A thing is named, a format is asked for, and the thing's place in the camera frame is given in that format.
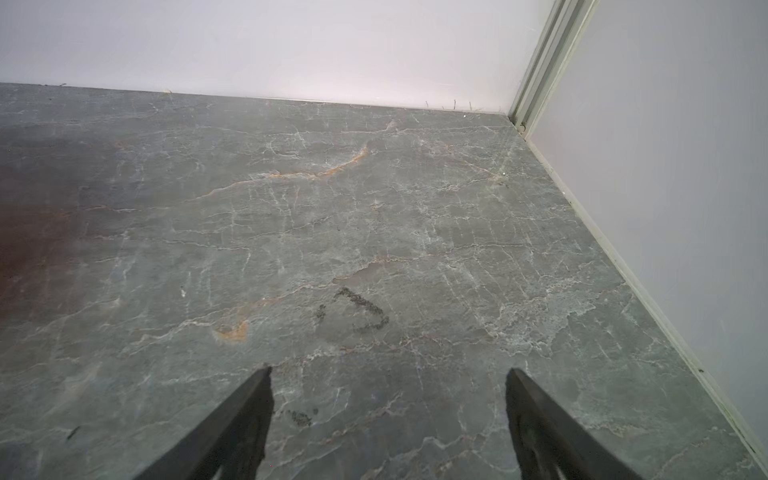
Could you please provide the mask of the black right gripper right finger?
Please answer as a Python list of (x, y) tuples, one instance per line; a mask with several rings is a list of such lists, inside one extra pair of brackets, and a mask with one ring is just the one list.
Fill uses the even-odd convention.
[(505, 381), (506, 413), (523, 479), (637, 479), (523, 370)]

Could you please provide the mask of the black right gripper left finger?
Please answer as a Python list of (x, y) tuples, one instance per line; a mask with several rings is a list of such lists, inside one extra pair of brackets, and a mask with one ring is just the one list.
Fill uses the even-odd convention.
[(255, 371), (140, 479), (254, 479), (274, 413), (270, 366)]

